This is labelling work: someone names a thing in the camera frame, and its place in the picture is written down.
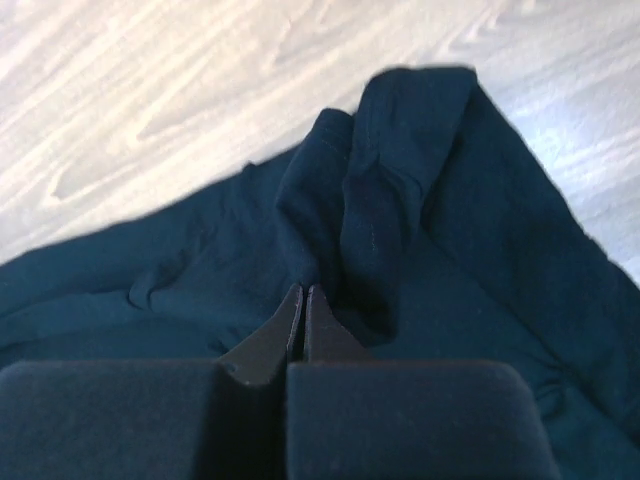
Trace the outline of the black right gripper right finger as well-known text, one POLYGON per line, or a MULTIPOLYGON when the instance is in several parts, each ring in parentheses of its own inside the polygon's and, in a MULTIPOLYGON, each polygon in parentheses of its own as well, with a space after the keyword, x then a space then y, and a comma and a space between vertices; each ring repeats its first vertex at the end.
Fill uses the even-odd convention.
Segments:
POLYGON ((376 360, 309 289, 286 374, 291 479, 556 479, 533 395, 486 360, 376 360))

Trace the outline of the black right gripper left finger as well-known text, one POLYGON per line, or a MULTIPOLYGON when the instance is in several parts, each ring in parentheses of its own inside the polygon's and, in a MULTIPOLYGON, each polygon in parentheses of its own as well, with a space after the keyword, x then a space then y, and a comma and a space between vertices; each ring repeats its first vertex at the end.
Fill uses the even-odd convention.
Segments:
POLYGON ((20 362, 1 373, 5 479, 281 479, 293 286, 219 359, 20 362))

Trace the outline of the black t shirt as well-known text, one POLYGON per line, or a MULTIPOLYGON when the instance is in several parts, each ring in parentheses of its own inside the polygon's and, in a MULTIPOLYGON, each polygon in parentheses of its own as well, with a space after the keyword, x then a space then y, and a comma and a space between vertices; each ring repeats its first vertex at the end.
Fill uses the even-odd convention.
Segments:
POLYGON ((556 479, 638 477, 638 288, 463 67, 386 71, 274 159, 4 264, 1 373, 216 360, 293 286, 376 360, 512 367, 556 479))

